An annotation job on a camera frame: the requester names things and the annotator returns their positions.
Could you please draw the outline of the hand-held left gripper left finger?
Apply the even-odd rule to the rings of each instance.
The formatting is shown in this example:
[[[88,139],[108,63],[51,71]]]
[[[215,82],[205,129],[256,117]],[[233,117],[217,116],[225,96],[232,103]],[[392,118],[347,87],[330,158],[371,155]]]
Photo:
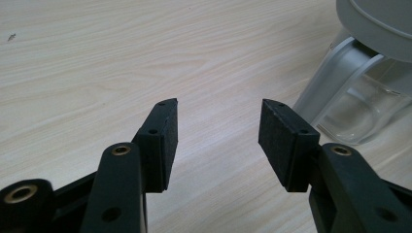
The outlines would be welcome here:
[[[168,188],[178,145],[178,101],[156,103],[129,143],[100,159],[80,233],[147,233],[148,193]]]

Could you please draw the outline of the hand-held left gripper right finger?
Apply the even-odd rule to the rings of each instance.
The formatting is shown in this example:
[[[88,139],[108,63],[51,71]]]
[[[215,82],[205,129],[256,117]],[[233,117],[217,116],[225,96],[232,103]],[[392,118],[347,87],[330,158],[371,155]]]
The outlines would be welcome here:
[[[412,190],[387,182],[361,154],[320,133],[288,105],[264,99],[258,143],[288,192],[308,192],[318,233],[412,233]]]

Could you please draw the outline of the clear jar with grey lid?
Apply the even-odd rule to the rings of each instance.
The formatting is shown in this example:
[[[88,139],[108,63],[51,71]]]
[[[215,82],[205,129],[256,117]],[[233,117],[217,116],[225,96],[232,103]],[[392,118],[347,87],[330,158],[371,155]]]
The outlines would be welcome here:
[[[412,0],[336,0],[342,30],[293,109],[349,145],[412,105]]]

